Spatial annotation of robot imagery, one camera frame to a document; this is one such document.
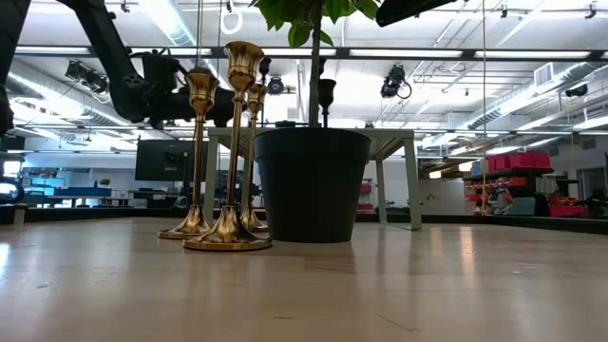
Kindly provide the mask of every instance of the potted plant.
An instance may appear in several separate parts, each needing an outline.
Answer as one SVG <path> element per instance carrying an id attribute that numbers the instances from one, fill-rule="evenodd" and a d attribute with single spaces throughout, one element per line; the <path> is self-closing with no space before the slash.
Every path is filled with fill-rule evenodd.
<path id="1" fill-rule="evenodd" d="M 370 139 L 350 130 L 319 126 L 319 90 L 324 117 L 335 82 L 319 83 L 321 42 L 332 46 L 321 19 L 334 23 L 356 11 L 373 19 L 375 0 L 254 0 L 268 30 L 289 23 L 289 46 L 313 39 L 309 126 L 281 128 L 256 137 L 256 161 L 264 191 L 271 237 L 293 242 L 349 241 L 357 210 Z"/>
<path id="2" fill-rule="evenodd" d="M 110 185 L 110 180 L 109 179 L 102 179 L 99 181 L 99 184 L 103 187 L 108 187 Z"/>

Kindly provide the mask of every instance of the plant stem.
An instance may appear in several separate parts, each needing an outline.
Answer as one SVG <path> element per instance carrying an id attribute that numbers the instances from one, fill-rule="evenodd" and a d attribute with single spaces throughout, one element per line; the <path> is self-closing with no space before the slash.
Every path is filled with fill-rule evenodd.
<path id="1" fill-rule="evenodd" d="M 310 127 L 319 126 L 319 50 L 321 49 L 321 18 L 323 1 L 313 4 L 313 60 L 311 65 L 310 98 L 308 103 L 308 123 Z"/>

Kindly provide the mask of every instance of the ceiling duct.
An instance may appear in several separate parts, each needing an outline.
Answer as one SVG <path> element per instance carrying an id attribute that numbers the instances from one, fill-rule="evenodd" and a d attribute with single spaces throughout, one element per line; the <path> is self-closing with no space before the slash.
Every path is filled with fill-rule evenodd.
<path id="1" fill-rule="evenodd" d="M 543 66 L 535 75 L 545 75 L 535 78 L 527 83 L 518 86 L 513 91 L 504 94 L 492 104 L 488 105 L 488 110 L 480 108 L 470 114 L 472 119 L 458 126 L 456 129 L 477 129 L 484 124 L 490 123 L 505 115 L 513 113 L 527 105 L 539 100 L 552 92 L 569 89 L 573 86 L 581 86 L 587 83 L 589 76 L 604 68 L 604 63 L 578 63 L 575 65 L 559 63 Z M 551 78 L 547 77 L 548 68 L 552 68 Z M 428 137 L 423 140 L 423 147 L 443 145 L 458 137 L 456 133 L 447 133 L 437 137 Z"/>
<path id="2" fill-rule="evenodd" d="M 140 4 L 174 46 L 196 47 L 198 45 L 197 34 L 190 29 L 188 21 L 175 0 L 145 0 Z M 208 59 L 202 58 L 201 60 L 205 63 L 202 67 L 209 68 L 222 87 L 231 89 L 230 85 L 218 75 L 218 71 Z"/>
<path id="3" fill-rule="evenodd" d="M 18 84 L 26 93 L 42 95 L 47 100 L 49 109 L 56 113 L 66 116 L 90 114 L 91 121 L 98 125 L 130 124 L 112 106 L 102 104 L 84 92 L 19 61 L 12 62 L 9 80 Z"/>

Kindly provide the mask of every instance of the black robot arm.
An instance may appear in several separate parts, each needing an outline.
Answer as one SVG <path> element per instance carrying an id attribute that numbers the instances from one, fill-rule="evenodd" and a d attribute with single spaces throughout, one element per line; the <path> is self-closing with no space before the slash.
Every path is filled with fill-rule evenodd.
<path id="1" fill-rule="evenodd" d="M 30 1 L 2 0 L 3 4 L 0 4 L 0 61 L 3 62 L 0 66 L 0 136 L 12 128 L 12 112 L 4 84 Z M 108 12 L 104 0 L 57 1 L 76 13 L 95 54 L 104 66 L 110 83 L 112 103 L 120 116 L 133 123 L 149 118 L 150 124 L 155 128 L 162 128 L 164 120 L 190 120 L 195 117 L 188 89 L 173 92 L 178 87 L 176 74 L 184 72 L 178 60 L 160 53 L 137 54 L 137 57 L 142 57 L 143 78 L 133 67 L 130 59 L 134 56 L 129 56 L 112 23 L 114 14 Z M 219 88 L 216 105 L 207 118 L 221 121 L 230 118 L 233 95 L 234 92 Z"/>

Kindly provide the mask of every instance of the ceiling light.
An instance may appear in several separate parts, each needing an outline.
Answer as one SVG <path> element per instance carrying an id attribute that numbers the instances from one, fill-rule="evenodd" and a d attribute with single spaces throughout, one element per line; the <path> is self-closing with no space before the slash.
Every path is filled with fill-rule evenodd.
<path id="1" fill-rule="evenodd" d="M 600 136 L 600 135 L 608 135 L 608 131 L 582 131 L 579 132 L 580 135 L 591 135 L 591 136 Z"/>
<path id="2" fill-rule="evenodd" d="M 463 55 L 459 50 L 443 49 L 351 49 L 352 57 L 415 57 L 415 58 L 460 58 Z"/>
<path id="3" fill-rule="evenodd" d="M 162 47 L 132 47 L 131 53 L 152 53 L 152 50 L 160 51 L 162 50 Z M 195 47 L 170 47 L 169 50 L 172 55 L 177 56 L 197 56 L 197 54 L 199 56 L 211 55 L 210 48 L 201 48 L 197 50 Z"/>
<path id="4" fill-rule="evenodd" d="M 8 153 L 31 153 L 32 150 L 7 150 Z"/>
<path id="5" fill-rule="evenodd" d="M 311 48 L 263 48 L 267 56 L 312 56 Z M 335 56 L 335 48 L 322 48 L 319 50 L 320 56 Z"/>
<path id="6" fill-rule="evenodd" d="M 495 156 L 495 155 L 499 155 L 499 154 L 503 154 L 503 153 L 508 153 L 511 151 L 515 151 L 517 149 L 519 149 L 521 146 L 503 146 L 503 147 L 496 147 L 496 148 L 492 148 L 489 149 L 487 151 L 485 151 L 485 153 L 487 155 L 490 156 Z"/>
<path id="7" fill-rule="evenodd" d="M 534 142 L 534 143 L 529 144 L 528 147 L 539 147 L 539 146 L 542 146 L 542 145 L 544 145 L 546 143 L 554 142 L 557 139 L 559 139 L 559 138 L 549 138 L 549 139 L 545 139 L 545 140 L 542 140 L 542 141 L 539 141 L 539 142 Z"/>
<path id="8" fill-rule="evenodd" d="M 556 132 L 549 132 L 549 131 L 517 131 L 517 134 L 522 134 L 522 135 L 570 135 L 570 132 L 564 132 L 564 131 L 556 131 Z"/>
<path id="9" fill-rule="evenodd" d="M 470 172 L 471 168 L 473 168 L 473 161 L 464 162 L 458 165 L 458 171 L 460 172 Z"/>
<path id="10" fill-rule="evenodd" d="M 590 51 L 487 51 L 486 58 L 587 58 Z M 484 58 L 483 51 L 475 52 L 475 58 Z"/>
<path id="11" fill-rule="evenodd" d="M 588 129 L 608 124 L 608 116 L 587 120 L 574 126 L 575 129 Z"/>
<path id="12" fill-rule="evenodd" d="M 438 180 L 441 178 L 441 171 L 430 172 L 428 177 L 432 180 Z"/>
<path id="13" fill-rule="evenodd" d="M 414 133 L 447 133 L 446 129 L 414 129 Z"/>
<path id="14" fill-rule="evenodd" d="M 91 52 L 87 47 L 17 47 L 15 54 L 72 54 L 88 55 Z"/>

